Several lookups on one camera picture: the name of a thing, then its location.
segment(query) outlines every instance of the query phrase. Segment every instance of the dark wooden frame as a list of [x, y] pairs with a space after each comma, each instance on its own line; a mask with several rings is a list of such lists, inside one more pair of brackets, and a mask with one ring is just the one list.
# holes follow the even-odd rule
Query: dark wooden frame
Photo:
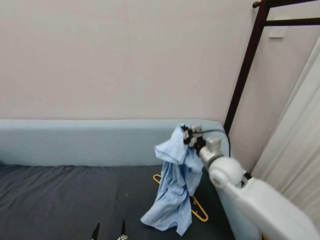
[[302, 18], [302, 19], [285, 19], [285, 20], [267, 20], [271, 8], [280, 6], [300, 4], [306, 2], [313, 2], [319, 0], [261, 0], [254, 2], [252, 7], [258, 8], [258, 13], [255, 18], [251, 36], [248, 46], [245, 51], [244, 59], [241, 65], [239, 76], [234, 88], [233, 96], [229, 106], [228, 113], [224, 122], [224, 130], [227, 135], [230, 133], [232, 122], [235, 118], [236, 111], [240, 102], [242, 92], [244, 90], [249, 71], [254, 61], [254, 57], [259, 45], [259, 41], [266, 26], [307, 26], [320, 25], [320, 17], [316, 18]]

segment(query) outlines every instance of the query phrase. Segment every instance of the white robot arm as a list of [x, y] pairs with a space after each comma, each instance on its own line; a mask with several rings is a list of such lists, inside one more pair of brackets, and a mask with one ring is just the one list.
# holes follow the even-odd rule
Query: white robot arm
[[211, 137], [204, 141], [201, 126], [189, 129], [191, 131], [184, 131], [184, 140], [189, 139], [186, 142], [197, 150], [212, 184], [231, 196], [237, 207], [268, 238], [320, 240], [306, 214], [269, 184], [250, 176], [236, 159], [223, 156], [219, 138]]

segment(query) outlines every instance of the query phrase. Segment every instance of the wall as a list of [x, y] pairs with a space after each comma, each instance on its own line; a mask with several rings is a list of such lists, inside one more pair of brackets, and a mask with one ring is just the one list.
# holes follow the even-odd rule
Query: wall
[[[319, 17], [320, 1], [278, 7], [275, 18]], [[231, 131], [232, 150], [252, 169], [271, 136], [315, 43], [320, 26], [289, 27], [285, 38], [271, 39], [263, 31]]]
[[[223, 122], [257, 12], [252, 2], [3, 0], [0, 118]], [[280, 41], [262, 37], [231, 129], [246, 168], [277, 123], [319, 32], [307, 27], [290, 29]]]

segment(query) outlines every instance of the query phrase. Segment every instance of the cloth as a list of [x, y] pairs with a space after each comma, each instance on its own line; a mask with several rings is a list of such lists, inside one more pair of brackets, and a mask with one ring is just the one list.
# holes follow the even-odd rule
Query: cloth
[[176, 232], [182, 236], [192, 223], [189, 196], [200, 183], [203, 164], [196, 150], [184, 144], [180, 126], [154, 151], [164, 161], [161, 181], [154, 204], [141, 221], [161, 231], [177, 226]]

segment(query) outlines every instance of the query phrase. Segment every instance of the white curtain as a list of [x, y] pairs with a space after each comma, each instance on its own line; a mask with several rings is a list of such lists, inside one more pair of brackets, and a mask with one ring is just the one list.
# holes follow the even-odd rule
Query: white curtain
[[320, 229], [320, 38], [252, 175], [271, 184]]

